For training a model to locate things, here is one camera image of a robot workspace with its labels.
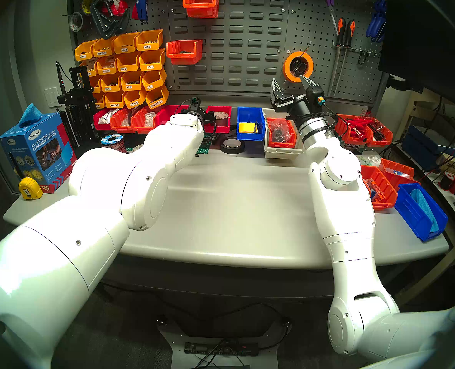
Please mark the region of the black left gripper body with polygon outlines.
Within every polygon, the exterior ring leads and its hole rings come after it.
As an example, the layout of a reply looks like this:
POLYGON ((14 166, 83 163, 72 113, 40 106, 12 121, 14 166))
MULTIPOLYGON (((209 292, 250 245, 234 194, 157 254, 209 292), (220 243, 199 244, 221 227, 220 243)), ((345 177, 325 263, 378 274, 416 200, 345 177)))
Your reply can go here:
POLYGON ((216 117, 213 111, 205 111, 200 107, 201 101, 199 97, 192 97, 190 105, 187 109, 180 110, 182 114, 193 114, 195 115, 205 133, 214 135, 217 131, 216 117))

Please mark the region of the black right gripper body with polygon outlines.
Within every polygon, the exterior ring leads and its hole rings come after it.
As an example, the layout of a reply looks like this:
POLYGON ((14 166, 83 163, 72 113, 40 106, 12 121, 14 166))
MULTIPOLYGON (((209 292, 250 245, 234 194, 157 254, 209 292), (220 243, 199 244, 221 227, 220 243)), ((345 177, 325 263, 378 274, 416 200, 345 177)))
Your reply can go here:
POLYGON ((322 113, 319 99, 325 99, 321 86, 306 89, 306 93, 293 96, 284 94, 283 99, 270 99, 272 108, 277 113, 287 113, 291 117, 307 117, 322 113))

